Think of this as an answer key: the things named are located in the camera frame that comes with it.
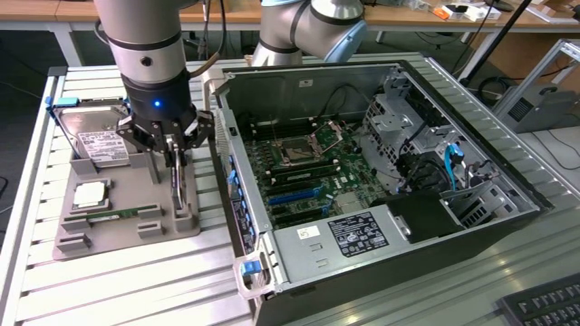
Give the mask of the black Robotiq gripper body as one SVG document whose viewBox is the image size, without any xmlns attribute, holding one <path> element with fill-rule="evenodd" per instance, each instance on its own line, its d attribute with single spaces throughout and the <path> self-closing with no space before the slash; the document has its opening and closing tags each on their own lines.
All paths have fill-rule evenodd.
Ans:
<svg viewBox="0 0 580 326">
<path fill-rule="evenodd" d="M 133 120 L 137 123 L 177 122 L 189 126 L 196 118 L 190 101 L 189 72 L 182 69 L 168 81 L 142 83 L 121 75 Z"/>
</svg>

